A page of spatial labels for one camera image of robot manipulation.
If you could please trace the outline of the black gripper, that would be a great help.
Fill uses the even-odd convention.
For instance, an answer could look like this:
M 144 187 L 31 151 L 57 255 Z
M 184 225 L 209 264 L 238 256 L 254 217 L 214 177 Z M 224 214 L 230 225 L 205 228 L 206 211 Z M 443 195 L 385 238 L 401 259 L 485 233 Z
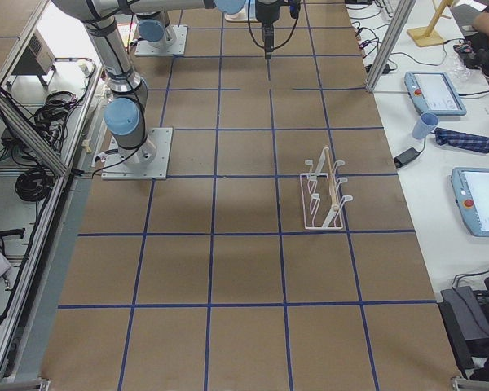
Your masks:
M 281 7 L 286 7 L 288 5 L 289 3 L 283 0 L 255 1 L 256 19 L 262 24 L 262 40 L 265 59 L 272 57 L 275 49 L 274 24 L 280 18 L 280 9 Z

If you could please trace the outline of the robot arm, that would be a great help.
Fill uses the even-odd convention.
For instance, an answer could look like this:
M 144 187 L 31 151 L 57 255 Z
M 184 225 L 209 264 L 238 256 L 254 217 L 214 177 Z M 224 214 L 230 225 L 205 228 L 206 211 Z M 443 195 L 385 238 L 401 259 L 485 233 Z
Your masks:
M 155 15 L 170 10 L 219 9 L 235 14 L 243 1 L 55 1 L 66 15 L 80 20 L 108 75 L 112 102 L 104 120 L 115 138 L 121 160 L 135 167 L 148 165 L 157 154 L 145 123 L 146 81 L 134 69 L 117 28 L 117 14 Z
M 284 42 L 275 45 L 275 22 L 280 18 L 282 7 L 288 7 L 294 19 L 292 30 Z M 286 45 L 297 27 L 301 5 L 299 1 L 155 1 L 148 11 L 135 11 L 139 20 L 139 35 L 154 46 L 170 46 L 175 39 L 174 29 L 170 27 L 168 11 L 186 9 L 219 9 L 223 14 L 238 14 L 246 9 L 249 36 L 253 44 L 264 52 L 264 58 L 270 60 L 273 53 Z M 261 24 L 263 44 L 260 44 L 251 29 L 251 9 Z

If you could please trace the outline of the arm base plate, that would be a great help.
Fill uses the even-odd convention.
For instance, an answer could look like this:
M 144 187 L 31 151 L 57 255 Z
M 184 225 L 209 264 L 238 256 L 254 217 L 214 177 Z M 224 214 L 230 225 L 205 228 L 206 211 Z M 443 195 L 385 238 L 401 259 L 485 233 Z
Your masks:
M 139 41 L 135 49 L 138 57 L 183 56 L 186 49 L 188 27 L 184 24 L 139 24 Z
M 128 150 L 107 156 L 100 174 L 104 180 L 147 180 L 167 178 L 174 129 L 150 128 L 147 140 L 133 155 Z

